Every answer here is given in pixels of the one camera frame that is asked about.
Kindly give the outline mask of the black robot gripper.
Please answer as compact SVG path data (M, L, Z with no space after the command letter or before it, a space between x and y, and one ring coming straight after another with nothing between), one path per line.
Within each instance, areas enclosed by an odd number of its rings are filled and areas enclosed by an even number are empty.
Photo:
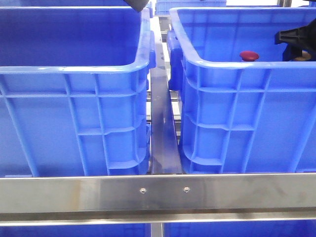
M302 55L306 51L312 55L311 60L316 60L316 20L308 25L275 34L275 44L287 44L282 53L283 61L292 61L295 57Z

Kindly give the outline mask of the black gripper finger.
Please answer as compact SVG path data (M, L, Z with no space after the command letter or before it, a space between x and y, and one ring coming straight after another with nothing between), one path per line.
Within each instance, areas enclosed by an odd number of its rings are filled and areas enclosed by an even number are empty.
M124 2L137 12L142 11L148 4L148 0L124 0Z

